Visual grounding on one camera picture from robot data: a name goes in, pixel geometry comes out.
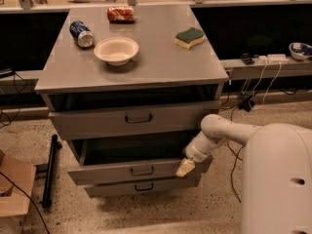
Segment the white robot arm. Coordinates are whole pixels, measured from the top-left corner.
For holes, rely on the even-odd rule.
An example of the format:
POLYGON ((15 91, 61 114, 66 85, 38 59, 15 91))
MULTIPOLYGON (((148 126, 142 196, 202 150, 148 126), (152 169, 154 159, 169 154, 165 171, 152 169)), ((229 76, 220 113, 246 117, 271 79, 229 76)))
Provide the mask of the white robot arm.
POLYGON ((245 147, 241 234, 312 234, 312 131, 290 124, 239 124, 210 114, 184 149, 186 176, 227 141, 245 147))

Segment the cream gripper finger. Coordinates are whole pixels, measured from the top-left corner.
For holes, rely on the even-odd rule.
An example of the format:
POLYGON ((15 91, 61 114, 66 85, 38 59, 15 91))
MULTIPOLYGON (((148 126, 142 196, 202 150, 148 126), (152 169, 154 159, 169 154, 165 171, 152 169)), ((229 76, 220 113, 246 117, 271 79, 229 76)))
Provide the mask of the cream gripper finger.
POLYGON ((181 161, 179 167, 177 168, 177 171, 175 174, 178 177, 184 177, 190 172, 192 172, 194 169, 195 169, 195 162, 190 159, 184 158, 181 161))

